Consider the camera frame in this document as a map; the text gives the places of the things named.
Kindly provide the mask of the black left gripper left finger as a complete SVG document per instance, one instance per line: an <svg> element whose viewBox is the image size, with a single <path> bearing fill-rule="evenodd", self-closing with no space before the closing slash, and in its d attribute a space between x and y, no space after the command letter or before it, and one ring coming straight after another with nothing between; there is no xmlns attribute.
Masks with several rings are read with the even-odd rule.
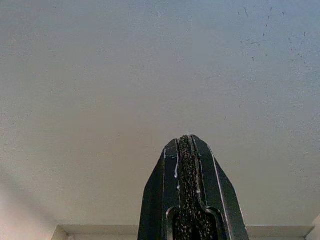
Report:
<svg viewBox="0 0 320 240"><path fill-rule="evenodd" d="M137 240L194 240L191 135L173 139L144 188Z"/></svg>

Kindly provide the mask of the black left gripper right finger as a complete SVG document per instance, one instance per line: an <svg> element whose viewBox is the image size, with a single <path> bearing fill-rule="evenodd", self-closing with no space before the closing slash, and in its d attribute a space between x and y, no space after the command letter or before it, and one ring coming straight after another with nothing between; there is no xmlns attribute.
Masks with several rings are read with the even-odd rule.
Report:
<svg viewBox="0 0 320 240"><path fill-rule="evenodd" d="M204 211L215 222L217 240L249 240L236 191L216 160L210 146L190 135L199 164L201 201Z"/></svg>

